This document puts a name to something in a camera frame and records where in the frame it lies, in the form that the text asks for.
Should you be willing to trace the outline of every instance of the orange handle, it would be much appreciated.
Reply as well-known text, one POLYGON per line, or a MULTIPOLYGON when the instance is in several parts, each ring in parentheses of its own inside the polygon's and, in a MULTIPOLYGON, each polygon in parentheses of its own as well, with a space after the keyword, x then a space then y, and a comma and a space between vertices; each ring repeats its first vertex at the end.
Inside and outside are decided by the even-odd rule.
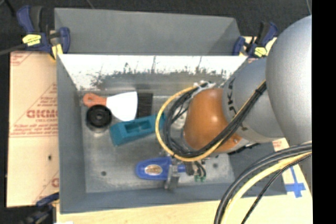
POLYGON ((83 97, 84 105, 86 105, 89 108, 97 104, 106 105, 106 100, 107 98, 101 97, 94 93, 86 93, 83 97))

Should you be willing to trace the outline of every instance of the white brush head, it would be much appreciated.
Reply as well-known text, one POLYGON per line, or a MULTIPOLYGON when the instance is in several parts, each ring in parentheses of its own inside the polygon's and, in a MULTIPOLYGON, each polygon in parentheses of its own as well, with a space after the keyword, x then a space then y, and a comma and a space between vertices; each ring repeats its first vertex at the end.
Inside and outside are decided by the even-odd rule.
POLYGON ((108 97, 106 107, 111 110, 113 116, 121 121, 134 120, 138 110, 138 94, 126 92, 108 97))

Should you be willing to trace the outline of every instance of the black tape roll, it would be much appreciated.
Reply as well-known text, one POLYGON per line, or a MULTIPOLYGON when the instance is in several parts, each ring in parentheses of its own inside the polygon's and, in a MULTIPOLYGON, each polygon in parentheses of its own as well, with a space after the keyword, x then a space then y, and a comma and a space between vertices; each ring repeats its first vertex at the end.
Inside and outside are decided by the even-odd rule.
POLYGON ((102 132, 112 121, 111 111, 104 105, 94 105, 90 107, 86 114, 87 126, 96 132, 102 132))

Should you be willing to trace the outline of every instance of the blue tape marking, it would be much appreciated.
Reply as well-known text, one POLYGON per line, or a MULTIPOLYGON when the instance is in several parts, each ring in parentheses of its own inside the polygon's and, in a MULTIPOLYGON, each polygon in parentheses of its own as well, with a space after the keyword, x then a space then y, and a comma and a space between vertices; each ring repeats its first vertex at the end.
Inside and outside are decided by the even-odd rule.
POLYGON ((287 192, 293 191, 294 194, 295 194, 295 198, 302 197, 301 191, 306 190, 305 185, 303 183, 298 183, 298 180, 297 180, 295 172, 294 172, 294 168, 291 167, 290 170, 292 172, 294 183, 285 184, 286 191, 287 192))

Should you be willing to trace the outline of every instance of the yellow cable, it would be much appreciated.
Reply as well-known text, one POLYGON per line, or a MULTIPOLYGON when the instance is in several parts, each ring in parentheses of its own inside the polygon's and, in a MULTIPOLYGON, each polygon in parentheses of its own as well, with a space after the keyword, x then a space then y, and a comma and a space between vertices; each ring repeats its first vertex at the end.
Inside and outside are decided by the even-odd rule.
POLYGON ((311 152, 307 152, 307 153, 303 153, 300 154, 298 156, 295 157, 290 157, 287 159, 284 159, 283 161, 271 166, 270 168, 262 171, 261 173, 255 175, 253 178, 251 178, 249 181, 247 181, 240 189, 239 191, 232 197, 232 199, 228 202, 225 210, 224 210, 224 214, 223 214, 223 218, 222 218, 222 222, 221 223, 226 223, 228 215, 230 213, 230 211, 233 208, 233 205, 236 203, 236 201, 238 199, 240 199, 243 194, 248 191, 255 183, 259 182, 260 180, 262 180, 263 178, 265 178, 266 176, 281 170, 282 168, 286 167, 287 165, 290 165, 292 163, 294 163, 295 161, 307 156, 311 154, 311 152))
MULTIPOLYGON (((186 88, 174 95, 172 95, 171 97, 168 98, 168 100, 162 105, 162 107, 160 108, 158 115, 156 116, 156 120, 155 120, 155 133, 156 133, 156 138, 158 139, 159 144, 162 146, 162 148, 169 153, 170 155, 174 156, 175 158, 184 161, 184 162, 197 162, 200 161, 206 157, 208 157, 209 155, 211 155, 211 153, 213 153, 222 143, 222 141, 224 140, 224 138, 222 138, 221 140, 219 140, 214 146, 212 146, 210 149, 208 149, 206 152, 204 152, 203 154, 197 156, 197 157, 182 157, 179 156, 177 154, 175 154, 175 152, 173 152, 169 147, 166 146, 166 144, 163 142, 162 138, 161 138, 161 134, 160 134, 160 130, 159 130, 159 123, 160 123, 160 118, 161 115, 163 113, 163 111, 166 109, 166 107, 169 105, 170 102, 172 102, 176 97, 178 97, 179 95, 186 93, 190 90, 193 90, 195 88, 197 88, 198 86, 193 86, 193 87, 189 87, 186 88)), ((240 113, 240 111, 245 107, 246 103, 250 100, 247 99, 246 102, 241 106, 241 108, 239 109, 239 111, 236 113, 236 115, 234 116, 234 118, 240 113)))

